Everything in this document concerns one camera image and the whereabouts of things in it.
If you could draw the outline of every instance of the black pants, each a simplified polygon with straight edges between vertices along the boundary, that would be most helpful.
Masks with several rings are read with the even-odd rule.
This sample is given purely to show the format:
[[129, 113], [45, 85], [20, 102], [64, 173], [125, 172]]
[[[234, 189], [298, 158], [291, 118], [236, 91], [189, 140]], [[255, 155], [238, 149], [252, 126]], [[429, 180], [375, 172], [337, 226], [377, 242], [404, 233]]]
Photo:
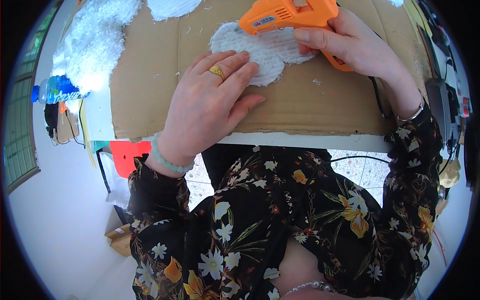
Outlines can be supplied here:
[[[235, 163], [239, 157], [245, 153], [251, 152], [254, 145], [239, 144], [215, 144], [202, 152], [208, 177], [212, 182], [214, 190], [217, 190], [228, 169]], [[324, 161], [329, 161], [332, 156], [326, 149], [301, 148], [312, 152], [321, 157]]]

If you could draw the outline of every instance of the red chair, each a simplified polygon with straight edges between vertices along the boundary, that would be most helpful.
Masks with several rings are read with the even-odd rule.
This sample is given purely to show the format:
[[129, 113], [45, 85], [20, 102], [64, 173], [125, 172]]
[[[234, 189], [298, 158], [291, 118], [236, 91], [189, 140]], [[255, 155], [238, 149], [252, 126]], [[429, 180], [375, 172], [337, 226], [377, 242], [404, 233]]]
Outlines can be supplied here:
[[150, 142], [132, 144], [129, 141], [111, 141], [110, 147], [112, 148], [115, 169], [123, 178], [128, 178], [130, 173], [135, 170], [134, 157], [150, 153], [150, 150], [152, 150]]

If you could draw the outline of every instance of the woman's left hand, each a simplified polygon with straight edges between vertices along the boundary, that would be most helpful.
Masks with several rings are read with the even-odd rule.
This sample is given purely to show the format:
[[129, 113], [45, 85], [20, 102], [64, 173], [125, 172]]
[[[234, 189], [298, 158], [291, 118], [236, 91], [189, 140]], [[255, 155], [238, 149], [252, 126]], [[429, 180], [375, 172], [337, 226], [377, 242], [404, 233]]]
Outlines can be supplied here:
[[[208, 53], [197, 57], [185, 71], [157, 141], [165, 160], [189, 165], [197, 154], [231, 133], [264, 100], [260, 95], [238, 100], [259, 70], [255, 62], [248, 62], [249, 58], [247, 51]], [[225, 81], [209, 71], [215, 65], [222, 69]]]

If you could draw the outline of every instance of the floral blouse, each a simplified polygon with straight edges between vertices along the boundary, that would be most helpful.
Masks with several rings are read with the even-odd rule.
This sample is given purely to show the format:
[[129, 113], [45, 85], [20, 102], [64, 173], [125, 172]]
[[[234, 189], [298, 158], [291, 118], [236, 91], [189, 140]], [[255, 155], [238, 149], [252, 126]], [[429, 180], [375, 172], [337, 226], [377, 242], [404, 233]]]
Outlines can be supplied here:
[[393, 149], [383, 208], [329, 164], [307, 186], [330, 157], [256, 146], [188, 212], [185, 179], [135, 158], [127, 220], [137, 299], [277, 300], [269, 279], [281, 276], [288, 235], [339, 293], [407, 298], [429, 265], [442, 140], [428, 108], [385, 140]]

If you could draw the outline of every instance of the hand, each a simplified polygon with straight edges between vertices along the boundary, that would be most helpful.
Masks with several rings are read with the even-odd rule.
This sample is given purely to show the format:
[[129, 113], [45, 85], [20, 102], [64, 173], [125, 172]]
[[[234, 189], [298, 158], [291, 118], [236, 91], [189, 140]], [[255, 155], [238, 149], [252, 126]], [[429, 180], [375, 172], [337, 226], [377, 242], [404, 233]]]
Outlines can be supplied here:
[[[264, 100], [247, 95], [237, 101], [259, 67], [248, 62], [247, 51], [204, 54], [191, 64], [180, 80], [157, 145], [161, 155], [178, 166], [189, 165], [195, 156], [231, 133], [250, 110]], [[219, 66], [225, 81], [209, 68]], [[149, 156], [149, 167], [179, 177]]]
[[385, 79], [406, 68], [393, 50], [349, 10], [339, 7], [338, 16], [328, 20], [328, 25], [335, 32], [323, 28], [295, 29], [293, 36], [299, 42], [300, 54], [307, 53], [306, 46], [323, 49], [357, 73]]

